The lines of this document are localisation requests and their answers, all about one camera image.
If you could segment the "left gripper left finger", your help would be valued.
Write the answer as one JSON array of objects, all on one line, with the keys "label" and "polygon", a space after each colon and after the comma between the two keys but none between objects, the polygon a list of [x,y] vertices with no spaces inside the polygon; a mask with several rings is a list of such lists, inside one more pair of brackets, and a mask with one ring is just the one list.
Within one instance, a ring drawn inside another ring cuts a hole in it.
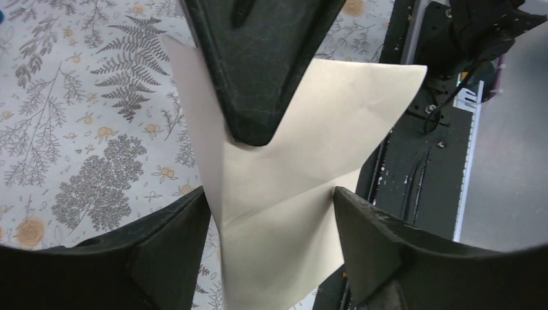
[{"label": "left gripper left finger", "polygon": [[201,187],[74,247],[1,248],[2,309],[190,309],[210,221]]}]

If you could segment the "beige lined letter paper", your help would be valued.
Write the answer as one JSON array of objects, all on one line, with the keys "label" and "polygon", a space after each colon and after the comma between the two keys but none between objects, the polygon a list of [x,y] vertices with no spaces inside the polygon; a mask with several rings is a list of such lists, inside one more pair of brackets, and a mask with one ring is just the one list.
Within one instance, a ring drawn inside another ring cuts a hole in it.
[{"label": "beige lined letter paper", "polygon": [[225,309],[290,309],[343,264],[336,186],[361,167],[427,68],[314,59],[273,139],[229,136],[199,49],[165,36],[205,196],[218,229]]}]

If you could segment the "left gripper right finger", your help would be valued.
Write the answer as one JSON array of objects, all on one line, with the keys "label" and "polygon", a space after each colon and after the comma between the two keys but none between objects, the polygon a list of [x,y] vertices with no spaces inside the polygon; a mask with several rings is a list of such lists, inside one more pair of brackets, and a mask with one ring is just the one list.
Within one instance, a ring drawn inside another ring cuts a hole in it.
[{"label": "left gripper right finger", "polygon": [[368,309],[546,309],[547,246],[497,252],[419,229],[344,187],[333,203],[354,302]]}]

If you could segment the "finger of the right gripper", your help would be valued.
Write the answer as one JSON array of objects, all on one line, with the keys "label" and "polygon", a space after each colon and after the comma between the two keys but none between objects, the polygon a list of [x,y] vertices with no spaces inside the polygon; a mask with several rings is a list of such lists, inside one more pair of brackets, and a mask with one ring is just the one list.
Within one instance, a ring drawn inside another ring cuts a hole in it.
[{"label": "finger of the right gripper", "polygon": [[342,1],[186,0],[229,132],[246,145],[273,138]]}]

